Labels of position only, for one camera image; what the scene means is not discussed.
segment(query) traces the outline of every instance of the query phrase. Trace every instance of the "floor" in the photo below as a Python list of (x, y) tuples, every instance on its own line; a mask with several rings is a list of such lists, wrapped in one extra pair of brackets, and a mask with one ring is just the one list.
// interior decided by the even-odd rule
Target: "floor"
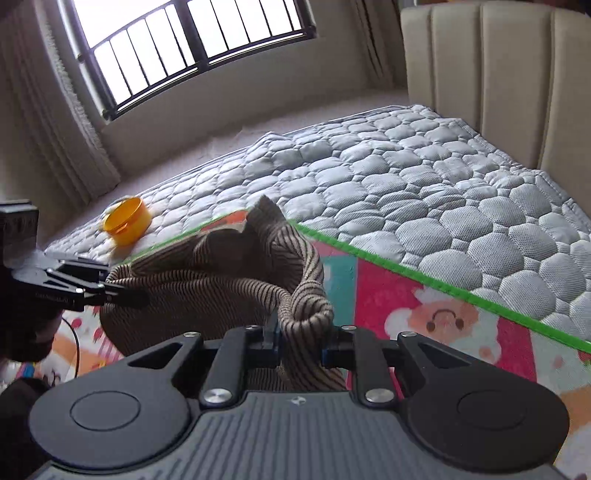
[(107, 206), (125, 195), (135, 195), (169, 179), (179, 173), (194, 168), (220, 155), (238, 150), (254, 143), (267, 132), (288, 133), (300, 128), (326, 122), (334, 118), (354, 115), (373, 108), (387, 105), (408, 105), (408, 94), (404, 90), (389, 92), (367, 90), (362, 93), (322, 101), (313, 99), (305, 105), (285, 108), (281, 112), (266, 115), (264, 118), (253, 119), (247, 124), (232, 125), (219, 134), (210, 136), (207, 141), (194, 148), (171, 158), (169, 161), (151, 167), (143, 175), (123, 181), (115, 190), (103, 195), (78, 217), (55, 235), (60, 238), (67, 235), (75, 227), (86, 223), (100, 215)]

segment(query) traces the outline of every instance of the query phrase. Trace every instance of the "gray textured surface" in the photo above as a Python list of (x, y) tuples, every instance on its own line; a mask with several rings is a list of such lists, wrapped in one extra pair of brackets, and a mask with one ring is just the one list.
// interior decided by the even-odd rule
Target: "gray textured surface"
[[(82, 475), (56, 468), (46, 480)], [(560, 480), (552, 467), (505, 475), (443, 464), (408, 438), (392, 413), (362, 408), (349, 393), (250, 393), (209, 412), (172, 454), (113, 480)]]
[[(391, 106), (264, 135), (143, 192), (154, 219), (132, 253), (261, 194), (288, 218), (591, 339), (591, 221), (459, 119)], [(50, 249), (112, 260), (100, 226)]]

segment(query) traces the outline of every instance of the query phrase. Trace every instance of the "colorful play mat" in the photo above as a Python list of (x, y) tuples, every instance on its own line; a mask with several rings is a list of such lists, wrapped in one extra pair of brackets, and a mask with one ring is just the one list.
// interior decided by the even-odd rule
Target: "colorful play mat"
[[(383, 339), (413, 330), (551, 389), (570, 415), (569, 436), (555, 465), (570, 479), (591, 480), (589, 342), (311, 229), (298, 228), (323, 259), (324, 287), (335, 307), (335, 324), (362, 326)], [(64, 318), (80, 343), (79, 375), (122, 357), (106, 338), (97, 307), (65, 312)], [(0, 369), (0, 381), (8, 383), (24, 375), (59, 384), (73, 378), (76, 357), (72, 332), (62, 324), (45, 360), (8, 362)]]

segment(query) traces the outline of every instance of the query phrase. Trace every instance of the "black cable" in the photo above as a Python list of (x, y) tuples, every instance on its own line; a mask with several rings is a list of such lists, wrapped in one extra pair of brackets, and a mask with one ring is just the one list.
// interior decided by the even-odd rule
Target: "black cable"
[(65, 322), (66, 325), (70, 327), (70, 330), (74, 334), (74, 340), (76, 341), (76, 371), (74, 372), (74, 378), (77, 378), (78, 370), (80, 369), (80, 343), (78, 342), (78, 336), (76, 335), (72, 324), (70, 324), (70, 322), (68, 322), (64, 317), (61, 318), (61, 321)]

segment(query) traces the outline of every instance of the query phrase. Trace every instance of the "quilted mattress cover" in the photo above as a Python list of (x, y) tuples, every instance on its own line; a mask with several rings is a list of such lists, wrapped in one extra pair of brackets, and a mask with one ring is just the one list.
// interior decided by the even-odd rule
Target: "quilted mattress cover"
[[(389, 106), (264, 135), (141, 193), (153, 221), (131, 254), (262, 194), (287, 218), (591, 340), (591, 221), (461, 119)], [(48, 249), (113, 261), (101, 224)]]

